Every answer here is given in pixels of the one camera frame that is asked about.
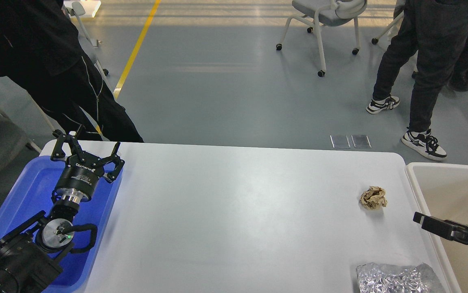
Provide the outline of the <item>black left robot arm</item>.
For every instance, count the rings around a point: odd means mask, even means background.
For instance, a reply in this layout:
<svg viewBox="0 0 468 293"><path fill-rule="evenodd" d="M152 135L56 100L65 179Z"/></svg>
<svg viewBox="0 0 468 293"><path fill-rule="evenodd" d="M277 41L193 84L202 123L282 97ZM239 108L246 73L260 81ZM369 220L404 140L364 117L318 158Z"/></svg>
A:
<svg viewBox="0 0 468 293"><path fill-rule="evenodd" d="M75 291L96 259L125 161L55 130L50 158L30 162L0 209L0 293Z"/></svg>

